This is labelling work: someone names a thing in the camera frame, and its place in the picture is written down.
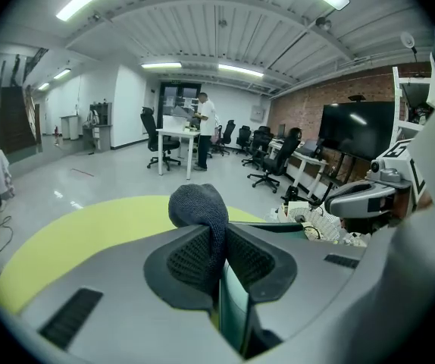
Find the green plastic tray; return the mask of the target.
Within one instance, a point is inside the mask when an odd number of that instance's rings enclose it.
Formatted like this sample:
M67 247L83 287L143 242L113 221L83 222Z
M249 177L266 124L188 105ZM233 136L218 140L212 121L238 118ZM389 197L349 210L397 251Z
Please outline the green plastic tray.
M271 242L281 237L304 239L300 223L231 222L226 231L226 260L220 280L219 330L244 359L280 344L265 330L256 306L279 300L293 283L298 267L293 256Z

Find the large black screen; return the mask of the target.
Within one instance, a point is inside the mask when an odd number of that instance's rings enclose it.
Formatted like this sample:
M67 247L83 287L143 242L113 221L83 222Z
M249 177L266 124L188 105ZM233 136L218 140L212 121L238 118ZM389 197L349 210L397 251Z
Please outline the large black screen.
M394 102L325 105L318 140L324 148L372 161L389 148L394 120Z

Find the grey cabinet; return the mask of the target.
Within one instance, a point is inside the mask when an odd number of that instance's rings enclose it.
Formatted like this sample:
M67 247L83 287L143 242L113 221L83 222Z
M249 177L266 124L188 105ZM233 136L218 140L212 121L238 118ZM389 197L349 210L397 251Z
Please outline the grey cabinet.
M111 149L111 106L110 102L95 102L89 106L83 123L83 149L89 153Z

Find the black double door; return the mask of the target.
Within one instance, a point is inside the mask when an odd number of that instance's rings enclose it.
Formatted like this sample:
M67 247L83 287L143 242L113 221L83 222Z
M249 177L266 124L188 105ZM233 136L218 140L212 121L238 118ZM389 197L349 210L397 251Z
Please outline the black double door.
M185 117L190 122L197 112L200 91L199 83L162 82L158 100L158 127L163 127L164 115Z

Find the grey pleated basket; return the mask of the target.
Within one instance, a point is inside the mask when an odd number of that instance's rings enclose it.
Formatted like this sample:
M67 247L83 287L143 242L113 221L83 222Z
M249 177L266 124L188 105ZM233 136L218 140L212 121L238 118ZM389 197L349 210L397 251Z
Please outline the grey pleated basket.
M327 213L323 206L313 207L305 202L282 204L276 209L280 223L299 223L308 240L339 243L340 219Z

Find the white carton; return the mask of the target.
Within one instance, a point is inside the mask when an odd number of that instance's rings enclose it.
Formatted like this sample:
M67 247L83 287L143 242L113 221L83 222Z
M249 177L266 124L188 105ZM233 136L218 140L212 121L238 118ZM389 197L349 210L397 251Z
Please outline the white carton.
M187 118L173 115L164 115L162 118L163 129L183 132L187 125Z

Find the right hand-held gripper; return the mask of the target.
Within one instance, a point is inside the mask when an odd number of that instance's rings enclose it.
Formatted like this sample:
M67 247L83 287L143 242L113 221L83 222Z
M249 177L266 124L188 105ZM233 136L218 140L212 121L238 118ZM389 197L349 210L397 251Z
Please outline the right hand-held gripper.
M396 189L405 188L411 191L412 204L417 204L426 182L408 150L412 141L396 141L371 162L368 180L377 183L356 181L335 189L324 200L325 210L340 218L377 217L392 209Z

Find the white counter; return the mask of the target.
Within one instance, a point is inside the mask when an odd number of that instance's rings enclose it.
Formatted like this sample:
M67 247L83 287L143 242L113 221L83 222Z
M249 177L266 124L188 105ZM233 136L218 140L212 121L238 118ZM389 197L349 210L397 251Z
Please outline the white counter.
M64 140L79 139L79 116L68 115L61 117L61 133Z

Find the dark staircase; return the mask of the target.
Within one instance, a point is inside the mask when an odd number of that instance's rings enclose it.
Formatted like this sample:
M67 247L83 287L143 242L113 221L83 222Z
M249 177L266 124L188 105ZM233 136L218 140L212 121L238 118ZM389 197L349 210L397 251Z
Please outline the dark staircase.
M23 90L19 86L0 89L0 147L6 154L36 146L27 115Z

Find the yellow-green round tablecloth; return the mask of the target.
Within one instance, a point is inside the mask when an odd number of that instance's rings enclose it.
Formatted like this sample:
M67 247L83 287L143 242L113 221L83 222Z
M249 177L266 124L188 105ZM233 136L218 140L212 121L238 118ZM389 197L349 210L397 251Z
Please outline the yellow-green round tablecloth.
M112 246L174 229L168 196L135 196L78 209L46 225L10 258L0 274L0 307L22 310L53 281Z

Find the white office desk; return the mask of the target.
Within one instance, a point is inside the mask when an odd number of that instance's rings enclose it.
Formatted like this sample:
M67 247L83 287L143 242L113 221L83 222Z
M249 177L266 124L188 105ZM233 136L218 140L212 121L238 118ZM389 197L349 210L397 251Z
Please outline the white office desk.
M321 177L328 163L319 153L317 140L301 142L287 160L285 175L293 180L293 186L306 193L308 199L322 196Z
M200 135L199 131L193 131L189 129L176 129L176 128L160 128L156 130L158 132L158 174L163 175L163 152L164 152L164 136L178 137L180 140L188 139L188 154L187 154L187 166L186 166L186 179L191 179L192 164L193 164L193 147L194 142Z

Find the dark blue cloth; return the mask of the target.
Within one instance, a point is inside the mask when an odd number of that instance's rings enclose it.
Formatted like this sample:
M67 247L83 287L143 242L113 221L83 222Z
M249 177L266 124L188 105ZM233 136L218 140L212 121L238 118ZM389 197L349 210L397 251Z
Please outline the dark blue cloth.
M211 184L184 184L171 195L168 215L178 228L200 224L210 230L210 259L205 265L204 288L213 294L226 259L227 207Z

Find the white metal shelf rack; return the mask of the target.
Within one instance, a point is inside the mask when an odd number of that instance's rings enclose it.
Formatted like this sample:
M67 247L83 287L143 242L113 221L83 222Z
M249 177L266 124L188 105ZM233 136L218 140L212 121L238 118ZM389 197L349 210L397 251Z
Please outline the white metal shelf rack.
M410 117L419 105L426 102L431 81L429 77L402 76L397 66L392 67L392 72L394 116L390 147L397 140L412 139L422 131L426 121L413 122Z

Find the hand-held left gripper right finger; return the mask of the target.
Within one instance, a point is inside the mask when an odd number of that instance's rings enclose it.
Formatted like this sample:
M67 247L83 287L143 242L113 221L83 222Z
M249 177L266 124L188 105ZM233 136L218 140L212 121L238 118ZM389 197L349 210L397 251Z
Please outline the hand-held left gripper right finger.
M352 277L365 249L289 236L271 243L289 252L298 267L293 283L279 300L255 307L263 329L274 332L282 344L331 303Z

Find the black office chair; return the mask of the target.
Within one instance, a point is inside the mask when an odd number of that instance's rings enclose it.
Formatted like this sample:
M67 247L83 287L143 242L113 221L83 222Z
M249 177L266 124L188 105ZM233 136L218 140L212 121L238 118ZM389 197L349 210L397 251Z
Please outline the black office chair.
M237 153L244 153L245 155L249 153L249 147L251 144L251 135L252 135L252 131L249 126L246 125L241 126L238 132L238 137L236 138L236 144L239 147Z
M277 154L271 158L266 155L262 162L261 167L263 174L249 174L247 178L256 177L258 180L252 184L253 188L256 188L259 184L267 184L273 193L277 192L277 188L280 186L278 179L272 178L274 176L282 176L286 172L286 164L289 158L298 148L302 138L302 130L299 127L294 127L289 130L288 135L283 141L282 146L278 150Z
M142 125L148 134L147 147L150 152L158 152L158 132L154 119L154 110L151 108L143 107L140 115ZM181 166L181 161L171 158L170 154L173 150L180 148L180 142L172 140L170 136L163 136L163 154L162 160L165 163L167 170L170 170L170 163L176 163Z
M232 133L234 132L235 127L234 120L229 120L224 129L220 127L218 139L216 143L212 145L212 153L220 153L222 156L230 154L230 152L227 151L226 146L231 142Z
M269 127L260 126L257 130L255 130L248 149L248 154L250 157L242 160L242 166L245 167L246 165L254 165L259 170L264 157L268 153L268 146L273 138L274 135Z

